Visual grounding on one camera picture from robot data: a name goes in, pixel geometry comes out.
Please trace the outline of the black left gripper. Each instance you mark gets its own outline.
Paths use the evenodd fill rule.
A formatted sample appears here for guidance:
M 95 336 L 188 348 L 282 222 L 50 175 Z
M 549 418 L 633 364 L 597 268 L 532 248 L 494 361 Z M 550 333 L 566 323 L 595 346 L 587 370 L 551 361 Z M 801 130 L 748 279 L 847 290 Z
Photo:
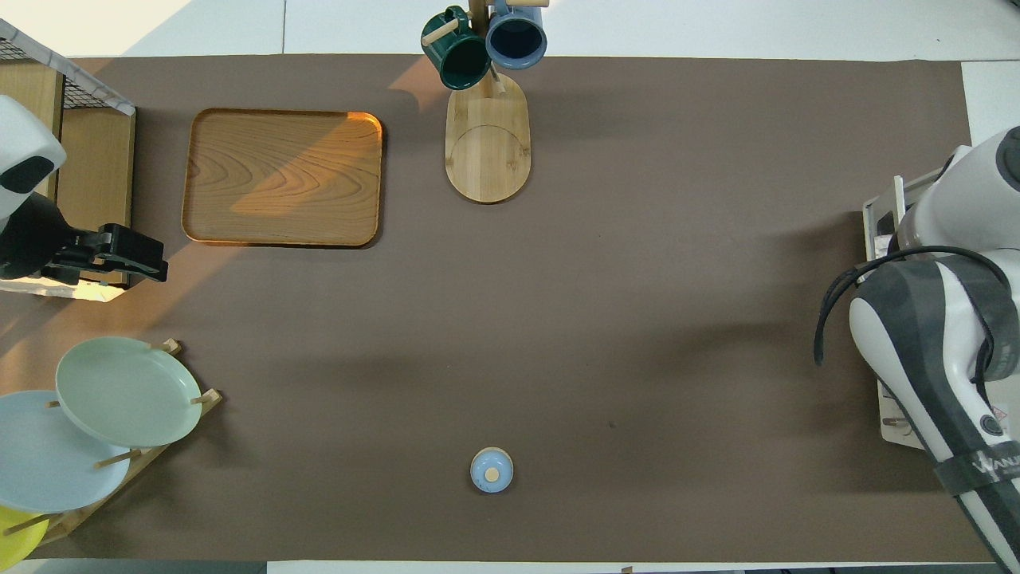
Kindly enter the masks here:
M 163 259 L 163 243 L 120 224 L 105 224 L 98 231 L 80 236 L 86 251 L 87 270 L 128 273 L 165 282 L 169 265 Z

